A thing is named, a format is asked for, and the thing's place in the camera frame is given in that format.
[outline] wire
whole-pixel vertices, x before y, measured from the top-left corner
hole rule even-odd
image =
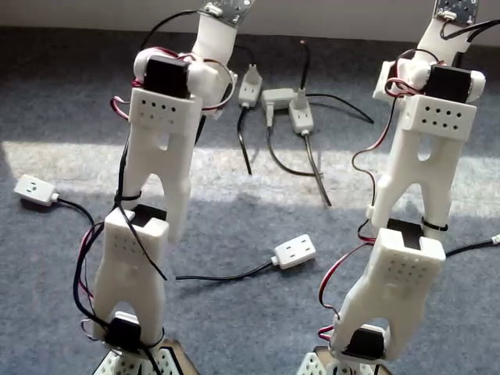
[[[129,105],[130,103],[129,102],[125,102],[120,96],[113,96],[112,99],[111,99],[111,101],[109,102],[109,104],[111,105],[112,110],[115,111],[115,113],[118,116],[120,116],[121,118],[123,118],[123,119],[125,119],[125,120],[128,121],[129,120],[129,116],[118,107],[117,103],[127,104],[127,105]]]
[[[151,39],[152,35],[163,25],[167,24],[168,22],[175,20],[178,17],[181,16],[190,16],[191,14],[195,14],[200,12],[199,9],[191,9],[191,10],[183,10],[182,12],[176,13],[173,16],[167,17],[164,20],[158,22],[152,29],[149,31],[148,35],[146,35],[145,39],[141,43],[141,51],[145,49],[147,43],[149,42],[149,39]]]
[[[257,60],[255,58],[255,53],[249,47],[246,47],[244,45],[234,45],[234,47],[248,53],[248,57],[250,58],[250,65],[257,64]]]
[[[241,107],[240,118],[237,121],[237,137],[240,141],[241,152],[243,153],[243,158],[245,159],[245,164],[247,166],[248,174],[252,175],[252,167],[250,166],[250,160],[248,159],[247,147],[245,145],[245,140],[243,138],[243,126],[245,124],[245,116],[248,113],[248,107]]]
[[[359,109],[355,105],[349,103],[347,100],[340,98],[336,95],[332,95],[332,94],[307,94],[306,97],[308,97],[308,98],[332,98],[332,99],[338,100],[339,102],[346,104],[348,107],[354,109],[357,113],[359,113],[361,116],[363,116],[365,118],[366,122],[375,123],[375,121],[373,121],[373,119],[370,116],[368,116],[366,113],[364,113],[361,109]]]
[[[372,187],[373,187],[373,190],[372,190],[372,205],[375,204],[375,193],[376,193],[375,192],[375,190],[376,190],[375,177],[373,176],[373,174],[369,170],[364,170],[364,169],[359,168],[356,165],[356,159],[358,158],[358,156],[360,156],[362,154],[365,154],[367,152],[371,152],[371,151],[379,148],[380,145],[382,145],[382,143],[384,142],[384,139],[388,135],[389,129],[391,128],[391,124],[392,124],[392,120],[394,118],[394,113],[395,113],[395,110],[396,110],[396,104],[397,104],[397,102],[398,102],[398,98],[395,98],[394,101],[392,102],[391,114],[389,115],[389,120],[387,121],[387,124],[385,125],[384,129],[382,130],[382,134],[379,136],[379,138],[377,139],[377,141],[374,144],[372,144],[370,147],[365,148],[364,150],[361,150],[361,151],[358,151],[357,153],[355,153],[352,156],[352,159],[351,159],[352,167],[355,170],[357,170],[358,172],[366,173],[370,177],[370,179],[372,181]]]
[[[327,327],[323,327],[323,328],[320,328],[318,330],[318,337],[325,340],[325,341],[328,341],[330,342],[331,340],[331,336],[329,334],[325,334],[326,332],[330,332],[331,330],[334,329],[334,326],[331,325],[331,326],[327,326]]]
[[[153,367],[153,371],[155,371],[156,375],[163,375],[163,372],[160,371],[160,369],[158,367],[158,363],[155,361],[155,357],[153,357],[151,350],[149,350],[149,348],[142,343],[141,343],[141,349],[146,354],[146,357],[148,357],[148,360],[151,363],[151,366]]]
[[[325,185],[323,184],[323,180],[321,179],[320,172],[318,170],[318,167],[316,166],[316,162],[314,161],[313,150],[311,149],[311,142],[309,140],[309,132],[305,132],[304,134],[302,134],[302,139],[304,140],[305,143],[305,150],[307,151],[307,156],[309,157],[311,168],[314,171],[314,177],[316,178],[316,182],[318,183],[320,194],[323,197],[327,206],[331,207],[331,202],[330,198],[328,198],[327,189],[325,189]]]
[[[300,41],[300,44],[304,48],[305,61],[304,68],[302,69],[302,78],[300,80],[300,89],[305,89],[305,82],[307,81],[307,76],[309,74],[309,67],[311,65],[311,48],[307,45],[305,41]]]
[[[206,122],[206,116],[202,116],[202,118],[200,119],[200,124],[198,125],[198,130],[196,131],[195,145],[198,144],[198,141],[200,140],[200,137],[202,136],[203,128],[205,127],[205,122]]]
[[[207,280],[207,281],[236,281],[236,280],[241,280],[246,277],[255,275],[256,273],[259,273],[261,271],[264,271],[265,269],[271,267],[273,265],[272,261],[266,262],[262,264],[261,266],[258,266],[257,268],[250,270],[248,272],[245,272],[241,275],[237,276],[228,276],[228,277],[211,277],[211,276],[177,276],[175,280]]]
[[[464,27],[463,29],[457,30],[453,33],[450,33],[448,35],[445,35],[445,28],[451,23],[451,21],[446,21],[443,23],[443,27],[441,28],[440,36],[442,39],[448,41],[453,38],[457,38],[460,35],[464,35],[467,33],[470,33],[472,31],[475,31],[469,37],[467,38],[467,41],[470,43],[472,42],[479,34],[483,33],[486,30],[491,29],[494,26],[500,25],[500,20],[489,20],[489,21],[484,21],[481,23],[476,23],[475,25],[469,26],[469,27]]]
[[[269,153],[271,154],[271,157],[273,158],[274,162],[285,172],[294,174],[295,176],[303,176],[303,177],[315,177],[314,173],[307,173],[307,172],[299,172],[297,170],[293,170],[285,166],[276,156],[273,150],[273,143],[271,141],[271,137],[273,135],[273,128],[272,127],[267,127],[267,148],[269,149]]]
[[[335,315],[337,316],[337,318],[340,320],[341,316],[340,314],[338,313],[338,311],[332,306],[332,305],[326,305],[324,302],[323,302],[323,293],[325,292],[325,288],[327,287],[328,285],[328,281],[330,281],[330,278],[334,275],[335,271],[337,271],[338,267],[341,266],[341,264],[347,259],[349,258],[351,255],[353,255],[355,252],[357,252],[358,250],[360,250],[361,248],[365,247],[365,246],[373,246],[373,244],[370,244],[370,243],[365,243],[365,244],[362,244],[360,246],[358,246],[357,248],[355,248],[354,250],[351,250],[350,252],[348,252],[347,254],[343,255],[329,270],[328,272],[325,274],[325,276],[323,277],[323,279],[321,280],[321,284],[320,284],[320,291],[318,292],[318,299],[320,300],[320,304],[322,305],[322,307],[324,307],[325,309],[331,309],[331,310],[334,310],[334,313]]]
[[[468,252],[470,250],[477,250],[480,248],[491,248],[491,247],[496,247],[500,244],[495,244],[493,240],[487,240],[487,241],[482,241],[482,242],[477,242],[476,244],[471,244],[467,246],[462,246],[461,248],[456,248],[455,250],[452,250],[450,252],[446,253],[446,258],[451,258],[455,255],[462,254],[463,252]]]
[[[83,213],[87,219],[88,219],[88,222],[90,223],[91,227],[95,227],[95,221],[94,221],[94,218],[92,217],[92,215],[85,209],[85,207],[83,207],[82,205],[79,205],[78,203],[75,203],[75,202],[71,202],[71,201],[68,201],[66,199],[63,199],[63,198],[57,198],[57,202],[59,203],[62,203],[64,205],[69,205],[71,207],[74,207],[75,209],[77,209],[78,211],[80,211],[81,213]]]
[[[204,59],[203,62],[205,62],[205,63],[215,63],[215,64],[221,66],[222,69],[224,69],[226,71],[227,76],[229,77],[229,81],[230,81],[230,85],[231,85],[231,90],[230,90],[229,94],[227,95],[227,97],[225,99],[223,99],[219,104],[213,105],[213,106],[210,106],[210,107],[204,107],[202,110],[203,111],[212,111],[214,109],[220,109],[220,108],[224,107],[231,100],[231,98],[233,98],[234,92],[236,91],[236,82],[234,82],[234,76],[231,73],[231,71],[227,68],[227,66],[225,66],[224,64],[222,64],[220,61],[217,61],[217,60],[214,60],[214,59]]]

